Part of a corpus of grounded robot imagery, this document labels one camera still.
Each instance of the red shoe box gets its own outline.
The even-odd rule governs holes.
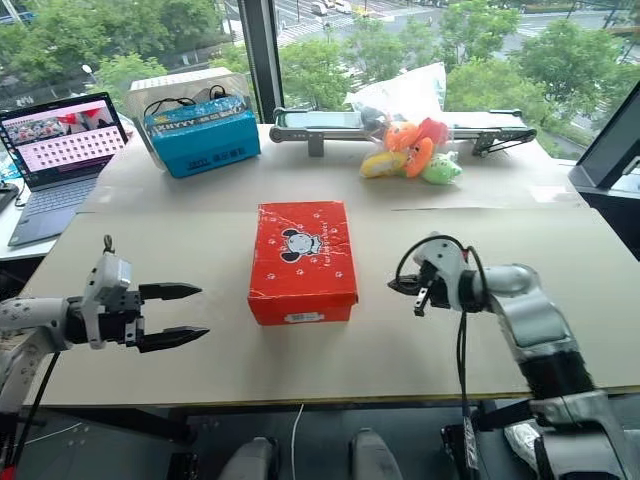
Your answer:
[[[357,302],[344,204],[260,205],[249,288],[258,323],[347,321]]]

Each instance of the laptop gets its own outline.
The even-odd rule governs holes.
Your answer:
[[[0,139],[31,190],[10,246],[62,233],[127,143],[107,93],[0,113]]]

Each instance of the blue box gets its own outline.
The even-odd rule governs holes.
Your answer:
[[[256,118],[239,96],[149,115],[144,123],[151,144],[174,177],[260,153]]]

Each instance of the laptop keyboard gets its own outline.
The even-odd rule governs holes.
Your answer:
[[[26,215],[35,215],[36,213],[79,205],[84,202],[95,184],[95,179],[83,180],[41,192],[33,192],[27,202],[25,213]]]

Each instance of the laptop screen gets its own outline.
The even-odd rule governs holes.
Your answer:
[[[98,173],[127,141],[107,94],[5,113],[0,127],[30,188]]]

